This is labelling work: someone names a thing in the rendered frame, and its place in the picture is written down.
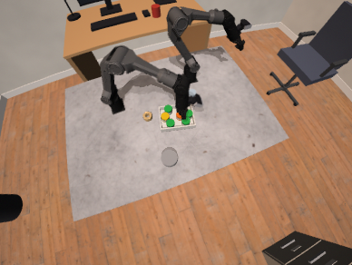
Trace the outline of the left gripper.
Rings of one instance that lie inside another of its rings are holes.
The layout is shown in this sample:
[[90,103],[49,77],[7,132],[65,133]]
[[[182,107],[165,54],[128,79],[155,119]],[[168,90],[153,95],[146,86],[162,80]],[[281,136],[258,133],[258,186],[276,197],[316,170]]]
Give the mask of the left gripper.
[[227,35],[227,38],[230,39],[231,42],[236,44],[235,47],[237,49],[242,51],[244,48],[245,41],[244,40],[241,41],[240,34],[241,34],[241,32],[239,32],[237,29],[236,34],[231,35],[231,36]]

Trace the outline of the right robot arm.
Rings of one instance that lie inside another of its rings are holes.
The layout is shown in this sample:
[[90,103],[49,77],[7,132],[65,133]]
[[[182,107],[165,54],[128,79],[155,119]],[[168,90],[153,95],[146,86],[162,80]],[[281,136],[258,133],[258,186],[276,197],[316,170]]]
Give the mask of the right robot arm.
[[124,45],[115,46],[102,59],[100,67],[103,80],[101,101],[112,108],[113,114],[125,111],[123,100],[119,97],[118,89],[114,84],[114,75],[122,75],[124,71],[128,74],[135,70],[156,77],[159,83],[174,89],[177,103],[184,104],[188,102],[188,104],[193,104],[200,108],[203,106],[203,101],[199,94],[194,94],[195,96],[193,97],[189,96],[191,84],[189,76],[175,74],[166,68],[159,69],[138,57],[132,49]]

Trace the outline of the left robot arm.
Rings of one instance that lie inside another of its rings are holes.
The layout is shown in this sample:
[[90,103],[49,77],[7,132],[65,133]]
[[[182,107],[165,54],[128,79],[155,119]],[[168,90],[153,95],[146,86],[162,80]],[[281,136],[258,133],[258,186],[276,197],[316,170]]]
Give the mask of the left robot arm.
[[181,35],[187,26],[191,25],[193,20],[207,21],[209,24],[223,25],[226,34],[231,36],[236,34],[237,29],[239,32],[243,29],[250,29],[252,23],[249,20],[241,19],[240,24],[235,25],[235,17],[225,9],[219,11],[215,8],[214,10],[211,9],[209,12],[205,12],[183,6],[180,6],[180,8],[181,9],[179,9],[178,6],[174,6],[167,14],[168,36],[186,63],[184,65],[183,74],[190,77],[191,83],[197,83],[198,80],[196,75],[200,70],[200,65],[195,60],[194,56],[191,55],[185,43],[181,40]]

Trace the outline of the yellow cylinder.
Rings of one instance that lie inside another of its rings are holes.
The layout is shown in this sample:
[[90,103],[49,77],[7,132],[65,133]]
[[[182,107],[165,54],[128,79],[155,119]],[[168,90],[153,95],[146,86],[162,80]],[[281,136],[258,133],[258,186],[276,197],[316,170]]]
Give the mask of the yellow cylinder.
[[169,116],[168,113],[162,113],[162,114],[161,114],[161,120],[162,120],[164,123],[166,123],[167,120],[169,120],[169,119],[170,119],[170,116]]

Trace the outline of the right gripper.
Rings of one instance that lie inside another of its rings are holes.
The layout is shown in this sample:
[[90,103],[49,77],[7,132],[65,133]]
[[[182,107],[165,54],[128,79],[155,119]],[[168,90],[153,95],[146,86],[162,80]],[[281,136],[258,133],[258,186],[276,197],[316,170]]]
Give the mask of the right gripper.
[[181,119],[186,120],[186,113],[188,111],[188,106],[190,106],[190,104],[188,104],[188,102],[186,102],[184,104],[179,104],[176,102],[175,106],[176,106],[177,113],[179,113],[179,115],[181,115]]

